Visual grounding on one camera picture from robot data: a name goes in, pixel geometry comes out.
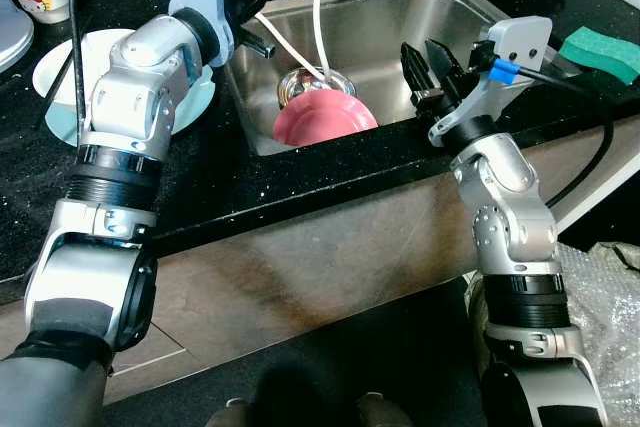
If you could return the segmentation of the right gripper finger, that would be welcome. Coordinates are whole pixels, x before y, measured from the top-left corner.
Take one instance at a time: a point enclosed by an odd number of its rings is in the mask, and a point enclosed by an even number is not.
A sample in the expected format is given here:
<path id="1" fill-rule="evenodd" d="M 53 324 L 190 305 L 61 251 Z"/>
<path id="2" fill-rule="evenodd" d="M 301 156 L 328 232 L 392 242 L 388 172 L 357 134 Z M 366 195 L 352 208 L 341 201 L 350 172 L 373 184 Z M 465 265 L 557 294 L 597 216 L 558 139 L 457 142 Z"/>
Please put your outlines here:
<path id="1" fill-rule="evenodd" d="M 429 92 L 429 66 L 421 53 L 410 43 L 402 42 L 399 46 L 399 61 L 404 81 L 411 92 Z"/>
<path id="2" fill-rule="evenodd" d="M 430 71 L 439 84 L 460 84 L 465 79 L 465 69 L 439 40 L 425 40 L 425 55 Z"/>

